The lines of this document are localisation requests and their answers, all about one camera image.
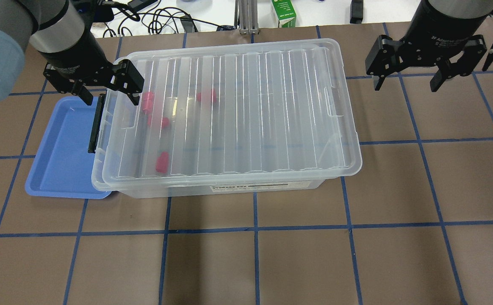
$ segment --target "black cylinder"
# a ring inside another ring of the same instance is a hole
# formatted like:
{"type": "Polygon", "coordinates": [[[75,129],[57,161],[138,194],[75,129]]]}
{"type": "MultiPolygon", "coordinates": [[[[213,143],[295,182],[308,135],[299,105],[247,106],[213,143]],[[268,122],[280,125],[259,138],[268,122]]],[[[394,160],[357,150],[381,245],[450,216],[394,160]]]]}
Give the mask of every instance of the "black cylinder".
{"type": "Polygon", "coordinates": [[[67,50],[56,53],[40,52],[65,78],[84,79],[109,64],[90,29],[85,28],[79,40],[67,50]]]}
{"type": "Polygon", "coordinates": [[[428,0],[421,0],[412,23],[401,41],[406,48],[432,57],[449,58],[461,52],[486,16],[458,19],[438,12],[428,0]]]}

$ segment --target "metal stand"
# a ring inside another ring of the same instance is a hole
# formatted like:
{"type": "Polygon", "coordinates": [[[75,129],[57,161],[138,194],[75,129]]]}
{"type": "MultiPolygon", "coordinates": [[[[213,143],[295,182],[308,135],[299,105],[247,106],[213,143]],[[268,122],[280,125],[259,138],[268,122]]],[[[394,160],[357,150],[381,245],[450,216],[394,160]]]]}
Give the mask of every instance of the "metal stand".
{"type": "Polygon", "coordinates": [[[242,34],[258,33],[258,0],[235,0],[235,26],[242,34]]]}

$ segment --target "storage box lid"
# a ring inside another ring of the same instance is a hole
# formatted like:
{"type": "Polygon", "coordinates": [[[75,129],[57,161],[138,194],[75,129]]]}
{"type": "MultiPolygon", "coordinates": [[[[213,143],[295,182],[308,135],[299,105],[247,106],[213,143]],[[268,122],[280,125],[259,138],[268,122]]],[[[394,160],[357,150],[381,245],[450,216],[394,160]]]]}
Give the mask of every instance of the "storage box lid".
{"type": "Polygon", "coordinates": [[[361,168],[331,39],[132,53],[140,106],[107,92],[99,190],[335,178],[361,168]]]}

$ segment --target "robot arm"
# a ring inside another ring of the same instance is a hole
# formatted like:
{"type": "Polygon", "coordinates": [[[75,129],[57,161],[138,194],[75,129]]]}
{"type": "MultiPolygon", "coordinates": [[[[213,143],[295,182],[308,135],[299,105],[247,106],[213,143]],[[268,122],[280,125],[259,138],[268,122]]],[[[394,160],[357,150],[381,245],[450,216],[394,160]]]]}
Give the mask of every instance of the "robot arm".
{"type": "Polygon", "coordinates": [[[374,89],[408,67],[438,66],[430,83],[433,92],[446,79],[470,75],[487,52],[483,36],[474,33],[492,10],[493,0],[421,0],[405,36],[396,41],[380,35],[369,52],[365,67],[374,89]]]}
{"type": "Polygon", "coordinates": [[[69,0],[0,0],[0,100],[24,66],[28,42],[48,61],[43,74],[61,93],[88,105],[85,86],[105,86],[138,104],[143,77],[130,60],[111,64],[69,0]]]}

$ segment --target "black clip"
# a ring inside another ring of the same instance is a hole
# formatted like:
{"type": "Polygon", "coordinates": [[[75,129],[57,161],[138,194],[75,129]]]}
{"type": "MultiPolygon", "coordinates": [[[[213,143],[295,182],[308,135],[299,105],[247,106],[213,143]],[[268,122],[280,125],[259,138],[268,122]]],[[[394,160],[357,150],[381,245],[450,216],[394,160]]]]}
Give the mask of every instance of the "black clip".
{"type": "Polygon", "coordinates": [[[100,123],[103,115],[103,104],[105,104],[105,93],[98,96],[98,104],[96,105],[96,113],[92,122],[92,132],[90,133],[90,142],[88,143],[88,152],[94,154],[98,143],[98,134],[100,133],[100,123]]]}

